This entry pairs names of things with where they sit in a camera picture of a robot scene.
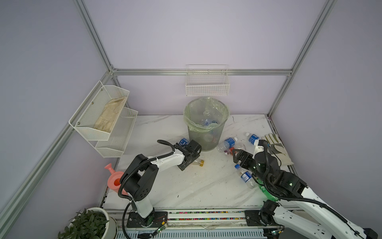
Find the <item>grey mesh waste bin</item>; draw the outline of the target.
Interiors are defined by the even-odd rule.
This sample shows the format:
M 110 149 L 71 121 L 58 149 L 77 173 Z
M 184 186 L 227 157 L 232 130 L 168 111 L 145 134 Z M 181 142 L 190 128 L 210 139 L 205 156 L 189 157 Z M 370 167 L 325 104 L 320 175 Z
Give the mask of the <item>grey mesh waste bin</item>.
M 204 133 L 191 131 L 188 128 L 189 139 L 198 142 L 202 146 L 203 151 L 210 151 L 218 145 L 224 126 Z

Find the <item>blue label bottle by bin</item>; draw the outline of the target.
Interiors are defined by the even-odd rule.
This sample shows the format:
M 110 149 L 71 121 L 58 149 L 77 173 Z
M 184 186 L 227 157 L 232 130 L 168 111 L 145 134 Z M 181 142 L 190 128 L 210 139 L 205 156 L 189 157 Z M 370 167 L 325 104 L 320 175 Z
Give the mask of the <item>blue label bottle by bin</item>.
M 190 141 L 188 139 L 184 138 L 184 137 L 179 141 L 179 145 L 180 146 L 186 146 L 189 143 L 190 143 Z

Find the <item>beige cloth in shelf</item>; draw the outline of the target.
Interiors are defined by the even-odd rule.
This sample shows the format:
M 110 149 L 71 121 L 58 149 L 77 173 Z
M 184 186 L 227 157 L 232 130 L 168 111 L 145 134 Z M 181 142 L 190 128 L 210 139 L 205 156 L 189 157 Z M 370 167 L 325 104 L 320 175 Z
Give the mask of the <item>beige cloth in shelf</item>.
M 110 100 L 94 124 L 94 129 L 111 133 L 127 97 Z

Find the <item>blue label bottle far right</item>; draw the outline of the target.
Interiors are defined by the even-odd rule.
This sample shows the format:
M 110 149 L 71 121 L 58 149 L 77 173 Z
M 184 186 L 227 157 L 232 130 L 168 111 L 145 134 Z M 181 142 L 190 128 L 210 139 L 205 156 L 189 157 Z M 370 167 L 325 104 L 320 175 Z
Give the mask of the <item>blue label bottle far right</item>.
M 247 141 L 250 142 L 252 145 L 257 145 L 258 144 L 258 140 L 260 140 L 261 138 L 259 136 L 257 136 L 256 134 L 253 134 L 253 133 L 249 133 L 249 132 L 246 132 L 245 133 L 245 136 L 247 138 Z

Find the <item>green soda bottle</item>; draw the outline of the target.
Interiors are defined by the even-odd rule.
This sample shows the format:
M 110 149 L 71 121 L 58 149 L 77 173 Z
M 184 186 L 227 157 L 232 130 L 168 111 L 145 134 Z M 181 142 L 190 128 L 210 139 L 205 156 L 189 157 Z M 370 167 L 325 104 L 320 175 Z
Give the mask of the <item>green soda bottle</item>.
M 260 190 L 263 192 L 263 194 L 267 197 L 268 200 L 271 200 L 271 201 L 274 201 L 274 202 L 277 202 L 279 201 L 279 198 L 275 197 L 274 195 L 270 194 L 267 189 L 265 188 L 265 186 L 261 186 L 259 185 L 259 188 Z

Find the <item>blue label bottle near bin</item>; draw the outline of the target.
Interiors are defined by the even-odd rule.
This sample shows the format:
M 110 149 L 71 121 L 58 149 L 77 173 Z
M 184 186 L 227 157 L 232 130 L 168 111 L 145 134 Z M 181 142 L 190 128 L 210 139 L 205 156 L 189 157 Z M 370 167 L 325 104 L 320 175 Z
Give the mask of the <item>blue label bottle near bin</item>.
M 224 140 L 223 142 L 221 142 L 220 144 L 218 144 L 216 148 L 218 152 L 224 152 L 234 147 L 237 141 L 238 141 L 237 137 L 230 137 Z

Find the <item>white mesh two-tier shelf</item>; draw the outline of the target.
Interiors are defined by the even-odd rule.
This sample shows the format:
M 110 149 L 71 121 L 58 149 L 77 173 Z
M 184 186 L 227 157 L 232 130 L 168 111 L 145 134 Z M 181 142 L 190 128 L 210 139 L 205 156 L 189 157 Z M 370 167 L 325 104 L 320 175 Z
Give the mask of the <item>white mesh two-tier shelf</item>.
M 69 125 L 103 158 L 122 157 L 138 111 L 127 107 L 129 91 L 114 85 L 95 85 Z

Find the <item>green plastic bin liner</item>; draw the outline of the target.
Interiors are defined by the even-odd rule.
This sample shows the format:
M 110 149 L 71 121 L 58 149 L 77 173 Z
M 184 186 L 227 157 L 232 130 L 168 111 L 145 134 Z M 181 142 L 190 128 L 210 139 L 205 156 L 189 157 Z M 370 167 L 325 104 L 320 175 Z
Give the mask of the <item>green plastic bin liner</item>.
M 213 113 L 219 121 L 219 124 L 211 124 L 208 127 L 201 126 L 200 121 L 203 117 L 204 111 L 210 111 Z M 228 106 L 222 101 L 212 97 L 202 97 L 189 102 L 184 109 L 183 115 L 184 122 L 188 126 L 189 130 L 204 133 L 224 126 L 230 116 L 230 111 Z

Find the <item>grey white work glove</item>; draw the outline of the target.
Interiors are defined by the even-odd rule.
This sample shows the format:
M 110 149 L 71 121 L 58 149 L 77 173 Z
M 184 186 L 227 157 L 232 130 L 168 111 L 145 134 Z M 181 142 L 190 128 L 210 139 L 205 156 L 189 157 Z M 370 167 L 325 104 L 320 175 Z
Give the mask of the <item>grey white work glove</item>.
M 268 142 L 269 150 L 272 156 L 281 160 L 281 163 L 285 166 L 294 165 L 285 146 L 277 134 L 270 133 L 262 137 L 263 140 Z

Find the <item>potted green plant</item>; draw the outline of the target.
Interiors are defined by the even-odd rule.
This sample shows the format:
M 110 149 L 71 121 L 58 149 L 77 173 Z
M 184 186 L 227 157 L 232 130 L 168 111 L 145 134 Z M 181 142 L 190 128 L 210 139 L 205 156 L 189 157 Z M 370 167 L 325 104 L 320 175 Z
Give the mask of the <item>potted green plant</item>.
M 93 207 L 77 212 L 58 239 L 115 239 L 118 233 L 114 218 L 102 208 Z

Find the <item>pink watering can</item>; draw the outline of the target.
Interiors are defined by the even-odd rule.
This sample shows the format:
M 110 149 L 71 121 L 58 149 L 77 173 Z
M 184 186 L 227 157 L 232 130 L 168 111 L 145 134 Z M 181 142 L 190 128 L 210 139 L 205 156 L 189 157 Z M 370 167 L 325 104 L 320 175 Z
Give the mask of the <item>pink watering can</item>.
M 110 177 L 107 180 L 107 186 L 110 190 L 114 191 L 115 193 L 118 193 L 120 189 L 120 179 L 124 175 L 122 171 L 115 171 L 112 167 L 112 164 L 108 164 L 104 167 L 110 172 Z

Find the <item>small blue label bottle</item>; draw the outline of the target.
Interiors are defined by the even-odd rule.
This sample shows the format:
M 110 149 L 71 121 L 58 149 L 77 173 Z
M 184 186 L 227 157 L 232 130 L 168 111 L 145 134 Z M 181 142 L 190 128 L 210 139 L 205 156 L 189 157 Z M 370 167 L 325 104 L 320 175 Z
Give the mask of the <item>small blue label bottle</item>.
M 255 182 L 255 180 L 252 177 L 252 174 L 248 170 L 242 168 L 239 164 L 235 165 L 235 169 L 238 175 L 240 176 L 241 180 L 245 183 L 247 187 L 249 187 L 250 189 L 256 188 L 257 183 Z

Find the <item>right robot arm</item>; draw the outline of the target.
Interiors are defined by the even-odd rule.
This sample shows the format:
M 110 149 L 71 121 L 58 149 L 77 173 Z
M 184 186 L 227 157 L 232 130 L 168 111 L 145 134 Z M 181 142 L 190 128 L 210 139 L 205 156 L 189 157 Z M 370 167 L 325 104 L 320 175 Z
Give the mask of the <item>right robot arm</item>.
M 275 199 L 264 202 L 258 220 L 264 226 L 284 226 L 309 239 L 376 239 L 327 205 L 297 175 L 280 168 L 280 159 L 266 140 L 255 140 L 253 153 L 232 151 L 233 161 L 246 169 L 255 182 Z

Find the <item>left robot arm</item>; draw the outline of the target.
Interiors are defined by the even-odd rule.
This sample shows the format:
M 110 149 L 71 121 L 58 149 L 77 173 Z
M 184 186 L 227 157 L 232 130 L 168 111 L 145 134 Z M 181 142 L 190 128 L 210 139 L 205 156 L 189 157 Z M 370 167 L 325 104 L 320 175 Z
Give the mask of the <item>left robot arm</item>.
M 169 146 L 170 152 L 153 157 L 143 154 L 135 156 L 120 178 L 117 194 L 120 198 L 129 200 L 133 209 L 133 216 L 129 217 L 132 221 L 128 223 L 129 226 L 136 224 L 139 227 L 149 227 L 154 223 L 157 213 L 150 202 L 149 193 L 158 173 L 175 166 L 183 171 L 197 160 L 202 152 L 202 146 L 195 140 L 185 145 L 171 144 L 162 139 L 157 142 Z

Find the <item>orange label bottle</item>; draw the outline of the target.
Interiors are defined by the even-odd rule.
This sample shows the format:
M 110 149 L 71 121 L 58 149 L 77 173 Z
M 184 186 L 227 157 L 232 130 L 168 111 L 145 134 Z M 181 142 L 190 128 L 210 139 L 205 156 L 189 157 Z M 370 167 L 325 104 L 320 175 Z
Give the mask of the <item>orange label bottle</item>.
M 203 159 L 197 159 L 197 160 L 192 162 L 192 165 L 197 165 L 197 166 L 203 167 L 204 162 L 205 161 Z

